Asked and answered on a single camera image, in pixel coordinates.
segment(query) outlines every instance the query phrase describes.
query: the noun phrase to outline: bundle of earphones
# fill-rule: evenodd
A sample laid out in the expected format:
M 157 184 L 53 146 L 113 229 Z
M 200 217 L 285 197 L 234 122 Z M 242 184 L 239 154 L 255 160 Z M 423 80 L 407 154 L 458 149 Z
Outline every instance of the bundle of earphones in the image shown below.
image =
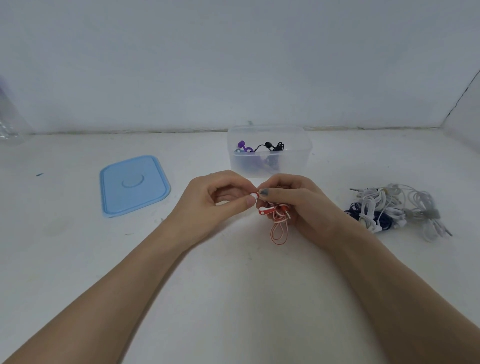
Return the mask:
M 357 192 L 359 200 L 345 212 L 373 233 L 402 228 L 411 222 L 422 225 L 422 235 L 429 242 L 447 234 L 452 236 L 440 220 L 432 195 L 426 191 L 393 183 L 380 188 L 350 189 Z

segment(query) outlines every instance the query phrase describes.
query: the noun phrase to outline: blue plastic lid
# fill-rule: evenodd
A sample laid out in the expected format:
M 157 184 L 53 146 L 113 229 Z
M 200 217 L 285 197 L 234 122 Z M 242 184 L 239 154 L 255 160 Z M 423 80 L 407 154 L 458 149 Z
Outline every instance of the blue plastic lid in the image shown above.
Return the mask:
M 170 184 L 154 156 L 110 164 L 100 171 L 103 213 L 112 218 L 163 200 Z

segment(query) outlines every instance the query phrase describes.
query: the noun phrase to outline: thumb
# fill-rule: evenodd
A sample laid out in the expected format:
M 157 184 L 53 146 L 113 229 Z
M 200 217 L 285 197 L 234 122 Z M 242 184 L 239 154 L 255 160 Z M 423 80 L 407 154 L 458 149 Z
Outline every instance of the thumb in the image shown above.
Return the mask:
M 226 220 L 232 216 L 243 212 L 253 205 L 255 205 L 257 200 L 255 197 L 247 195 L 244 197 L 237 198 L 236 200 L 227 202 L 226 204 L 215 206 L 222 220 Z
M 305 200 L 308 190 L 304 188 L 263 188 L 258 196 L 266 202 L 299 205 Z

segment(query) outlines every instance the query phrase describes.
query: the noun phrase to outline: white tabletop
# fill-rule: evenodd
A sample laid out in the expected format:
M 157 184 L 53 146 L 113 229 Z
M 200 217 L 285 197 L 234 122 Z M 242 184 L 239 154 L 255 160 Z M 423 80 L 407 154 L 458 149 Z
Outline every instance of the white tabletop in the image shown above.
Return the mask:
M 453 238 L 427 243 L 415 227 L 378 236 L 480 324 L 478 154 L 440 131 L 309 136 L 305 175 L 342 208 L 354 200 L 349 187 L 389 182 L 435 197 Z M 100 170 L 144 154 L 158 157 L 170 195 L 103 217 Z M 190 179 L 228 168 L 225 133 L 39 135 L 0 145 L 0 361 L 146 237 Z M 275 246 L 270 228 L 252 209 L 190 252 L 124 362 L 383 363 L 368 319 L 328 257 L 296 231 Z

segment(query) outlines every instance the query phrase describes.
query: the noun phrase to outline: person's right hand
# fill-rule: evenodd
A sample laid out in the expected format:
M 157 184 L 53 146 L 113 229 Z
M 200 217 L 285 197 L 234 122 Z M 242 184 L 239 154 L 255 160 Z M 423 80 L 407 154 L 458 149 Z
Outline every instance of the person's right hand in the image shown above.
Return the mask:
M 306 177 L 275 174 L 258 188 L 257 208 L 265 206 L 264 201 L 292 205 L 289 223 L 321 248 L 329 250 L 331 244 L 351 231 L 367 231 Z

